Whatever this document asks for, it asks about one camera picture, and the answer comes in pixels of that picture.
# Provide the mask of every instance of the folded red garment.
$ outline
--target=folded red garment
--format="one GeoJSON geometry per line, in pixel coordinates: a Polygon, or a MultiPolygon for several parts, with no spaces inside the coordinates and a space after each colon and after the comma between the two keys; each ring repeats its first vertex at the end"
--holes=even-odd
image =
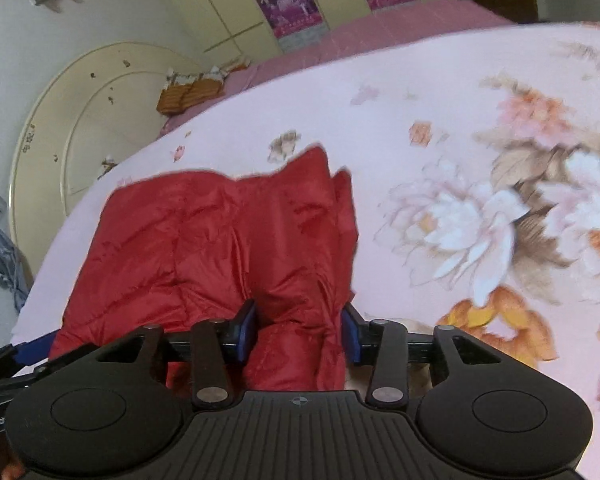
{"type": "Polygon", "coordinates": [[[358,232],[350,175],[312,148],[268,176],[166,174],[117,190],[104,207],[51,357],[138,326],[167,332],[258,305],[243,371],[259,390],[344,386],[340,311],[358,232]]]}

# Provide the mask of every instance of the bed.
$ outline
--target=bed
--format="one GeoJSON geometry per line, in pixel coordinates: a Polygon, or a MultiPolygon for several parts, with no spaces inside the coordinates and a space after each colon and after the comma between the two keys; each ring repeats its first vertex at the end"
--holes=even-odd
{"type": "Polygon", "coordinates": [[[84,193],[37,272],[13,343],[61,325],[118,187],[195,168],[270,173],[313,144],[332,172],[352,174],[358,311],[456,324],[566,384],[594,415],[578,471],[600,480],[597,23],[430,38],[209,107],[84,193]],[[462,225],[445,224],[450,208],[462,225]]]}

